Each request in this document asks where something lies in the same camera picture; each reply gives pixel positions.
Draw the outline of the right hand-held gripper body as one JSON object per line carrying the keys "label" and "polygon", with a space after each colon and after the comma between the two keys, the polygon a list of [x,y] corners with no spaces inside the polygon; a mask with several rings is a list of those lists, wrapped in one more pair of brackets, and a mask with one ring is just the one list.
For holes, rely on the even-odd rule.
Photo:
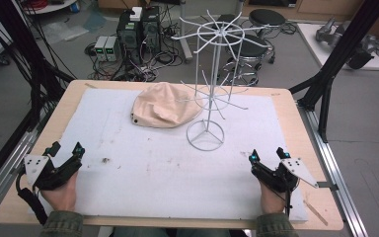
{"label": "right hand-held gripper body", "polygon": [[306,182],[313,188],[319,187],[318,182],[301,158],[282,159],[275,170],[261,162],[252,165],[251,172],[259,181],[278,193],[293,192],[299,180]]}

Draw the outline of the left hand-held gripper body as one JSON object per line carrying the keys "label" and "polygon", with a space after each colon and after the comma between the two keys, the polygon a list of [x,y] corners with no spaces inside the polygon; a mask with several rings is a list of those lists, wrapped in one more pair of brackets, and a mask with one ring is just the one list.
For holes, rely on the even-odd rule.
{"label": "left hand-held gripper body", "polygon": [[53,165],[49,156],[28,155],[25,159],[28,184],[45,191],[65,185],[81,166],[81,159],[75,156],[59,167]]}

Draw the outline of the beige cloth hat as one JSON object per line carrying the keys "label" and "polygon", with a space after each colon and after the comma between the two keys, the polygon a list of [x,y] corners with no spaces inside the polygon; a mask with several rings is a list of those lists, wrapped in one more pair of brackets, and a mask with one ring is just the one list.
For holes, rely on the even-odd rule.
{"label": "beige cloth hat", "polygon": [[145,127],[177,127],[195,119],[203,106],[200,95],[161,82],[143,90],[136,97],[131,110],[131,121]]}

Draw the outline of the person's left hand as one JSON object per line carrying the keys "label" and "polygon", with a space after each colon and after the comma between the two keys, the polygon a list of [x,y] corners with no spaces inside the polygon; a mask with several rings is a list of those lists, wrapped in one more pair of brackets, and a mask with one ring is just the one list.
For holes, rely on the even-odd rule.
{"label": "person's left hand", "polygon": [[75,173],[63,186],[53,191],[41,191],[43,198],[54,210],[75,210],[77,176],[78,173]]}

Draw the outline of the person's right hand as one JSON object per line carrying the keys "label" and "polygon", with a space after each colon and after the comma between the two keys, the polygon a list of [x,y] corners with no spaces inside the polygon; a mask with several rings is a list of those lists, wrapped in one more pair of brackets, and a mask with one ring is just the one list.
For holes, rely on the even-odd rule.
{"label": "person's right hand", "polygon": [[285,210],[285,193],[277,193],[260,182],[261,207],[263,214],[283,213]]}

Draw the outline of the thin wooden stick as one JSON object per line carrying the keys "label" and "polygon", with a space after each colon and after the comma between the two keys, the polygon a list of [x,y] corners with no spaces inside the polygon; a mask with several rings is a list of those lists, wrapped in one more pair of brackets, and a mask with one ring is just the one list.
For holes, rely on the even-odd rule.
{"label": "thin wooden stick", "polygon": [[323,217],[323,215],[307,200],[303,200],[303,203],[310,209],[310,211],[325,225],[328,226],[328,221]]}

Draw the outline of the white foam mat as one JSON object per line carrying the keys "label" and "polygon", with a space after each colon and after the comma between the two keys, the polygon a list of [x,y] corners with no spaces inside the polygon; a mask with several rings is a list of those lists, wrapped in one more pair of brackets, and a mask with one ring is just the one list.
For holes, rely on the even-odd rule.
{"label": "white foam mat", "polygon": [[175,128],[132,123],[135,90],[88,89],[54,164],[85,149],[78,212],[89,216],[250,220],[261,214],[249,157],[274,169],[286,142],[272,98],[234,95],[219,113]]}

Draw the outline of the grey power supply unit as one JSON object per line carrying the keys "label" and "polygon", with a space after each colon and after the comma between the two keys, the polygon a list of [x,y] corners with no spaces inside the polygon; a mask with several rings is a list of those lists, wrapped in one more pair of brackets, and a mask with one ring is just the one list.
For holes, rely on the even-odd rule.
{"label": "grey power supply unit", "polygon": [[117,61],[119,59],[120,49],[117,37],[108,37],[105,44],[105,53],[107,61]]}
{"label": "grey power supply unit", "polygon": [[95,53],[97,55],[97,58],[100,61],[106,61],[107,60],[107,56],[105,53],[105,45],[106,45],[107,40],[108,40],[108,38],[106,36],[100,36],[100,37],[98,37],[96,44],[94,45]]}

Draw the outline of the white floor platform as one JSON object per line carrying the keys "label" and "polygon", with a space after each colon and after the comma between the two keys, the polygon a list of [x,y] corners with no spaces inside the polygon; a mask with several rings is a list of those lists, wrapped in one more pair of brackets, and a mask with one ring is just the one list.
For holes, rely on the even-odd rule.
{"label": "white floor platform", "polygon": [[[332,53],[332,48],[326,42],[318,42],[315,39],[316,31],[321,27],[321,25],[314,24],[301,24],[297,25],[297,28],[303,38],[308,44],[309,49],[314,55],[315,59],[322,66],[329,55]],[[379,56],[373,52],[373,58],[370,59],[363,67],[362,70],[372,70],[379,71]]]}

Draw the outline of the black computer tower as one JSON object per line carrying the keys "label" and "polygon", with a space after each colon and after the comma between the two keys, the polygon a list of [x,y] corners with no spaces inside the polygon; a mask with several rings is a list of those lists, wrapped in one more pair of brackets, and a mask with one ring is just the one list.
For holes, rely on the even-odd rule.
{"label": "black computer tower", "polygon": [[142,29],[146,48],[154,53],[161,51],[160,8],[147,7],[142,13]]}
{"label": "black computer tower", "polygon": [[130,20],[131,12],[124,11],[118,21],[116,34],[122,55],[134,64],[141,63],[139,49],[142,42],[141,24]]}

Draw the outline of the black round stool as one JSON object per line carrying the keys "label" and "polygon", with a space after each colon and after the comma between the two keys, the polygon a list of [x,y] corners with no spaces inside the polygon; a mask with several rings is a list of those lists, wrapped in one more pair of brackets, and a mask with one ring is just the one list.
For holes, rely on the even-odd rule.
{"label": "black round stool", "polygon": [[249,14],[249,21],[254,26],[277,27],[283,25],[286,20],[278,12],[269,9],[256,9]]}

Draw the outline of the round white table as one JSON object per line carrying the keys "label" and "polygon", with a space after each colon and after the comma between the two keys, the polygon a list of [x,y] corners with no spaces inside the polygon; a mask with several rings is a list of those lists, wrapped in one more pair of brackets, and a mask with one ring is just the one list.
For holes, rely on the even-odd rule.
{"label": "round white table", "polygon": [[77,3],[78,0],[64,0],[62,4],[50,4],[47,3],[43,7],[32,7],[29,3],[27,3],[25,6],[22,7],[24,12],[28,15],[32,14],[44,14],[44,13],[50,13],[54,11],[58,11],[61,9],[69,8],[71,5],[74,5]]}

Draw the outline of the small white box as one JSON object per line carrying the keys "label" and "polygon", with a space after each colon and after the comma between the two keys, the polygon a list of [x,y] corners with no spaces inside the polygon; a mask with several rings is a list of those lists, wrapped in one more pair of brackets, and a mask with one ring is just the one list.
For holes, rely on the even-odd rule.
{"label": "small white box", "polygon": [[129,19],[132,22],[139,22],[141,20],[141,17],[142,17],[142,8],[141,7],[132,7]]}

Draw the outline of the aluminium rail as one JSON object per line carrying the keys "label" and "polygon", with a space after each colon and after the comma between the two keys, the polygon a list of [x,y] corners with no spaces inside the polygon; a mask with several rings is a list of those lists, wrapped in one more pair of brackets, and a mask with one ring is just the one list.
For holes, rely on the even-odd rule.
{"label": "aluminium rail", "polygon": [[349,193],[337,159],[328,142],[325,142],[318,131],[319,119],[315,112],[298,107],[300,116],[308,129],[312,143],[317,147],[317,155],[327,177],[329,188],[341,212],[341,220],[352,237],[369,237],[364,223]]}
{"label": "aluminium rail", "polygon": [[32,111],[27,112],[0,150],[0,196],[17,175],[23,157],[32,150],[52,111],[42,110],[36,123],[31,122],[32,113]]}

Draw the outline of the black metal frame post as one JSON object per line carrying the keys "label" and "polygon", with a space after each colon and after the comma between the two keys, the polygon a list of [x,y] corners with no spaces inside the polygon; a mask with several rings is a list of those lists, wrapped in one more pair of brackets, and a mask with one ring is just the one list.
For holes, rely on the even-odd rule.
{"label": "black metal frame post", "polygon": [[318,131],[325,142],[328,142],[327,123],[333,82],[378,18],[379,0],[364,0],[321,69],[310,79],[289,89],[291,94],[307,89],[298,100],[299,106],[306,111],[314,111],[316,103],[322,100]]}
{"label": "black metal frame post", "polygon": [[13,48],[0,36],[0,43],[31,87],[32,108],[28,113],[28,124],[29,129],[32,129],[41,121],[41,110],[49,111],[51,105],[61,99],[65,92],[62,83],[70,83],[75,78],[52,65],[44,57],[31,30],[12,0],[0,0],[0,23],[12,40],[12,45],[27,63],[24,66]]}

